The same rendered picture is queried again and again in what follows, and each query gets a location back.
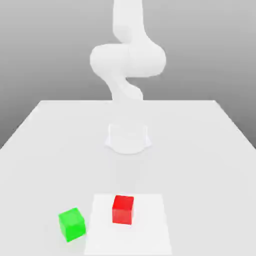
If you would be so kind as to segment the small red cube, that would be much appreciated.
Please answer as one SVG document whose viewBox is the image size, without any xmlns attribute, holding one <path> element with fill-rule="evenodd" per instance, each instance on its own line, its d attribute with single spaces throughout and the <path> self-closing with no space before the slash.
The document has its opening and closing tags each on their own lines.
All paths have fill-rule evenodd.
<svg viewBox="0 0 256 256">
<path fill-rule="evenodd" d="M 131 225 L 134 213 L 134 197 L 116 195 L 112 205 L 112 222 Z"/>
</svg>

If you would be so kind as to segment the small green cube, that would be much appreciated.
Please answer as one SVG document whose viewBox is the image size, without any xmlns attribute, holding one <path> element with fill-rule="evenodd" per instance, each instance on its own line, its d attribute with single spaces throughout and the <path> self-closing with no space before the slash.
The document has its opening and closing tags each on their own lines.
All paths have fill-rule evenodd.
<svg viewBox="0 0 256 256">
<path fill-rule="evenodd" d="M 85 219 L 77 207 L 60 213 L 58 221 L 66 242 L 71 242 L 86 234 Z"/>
</svg>

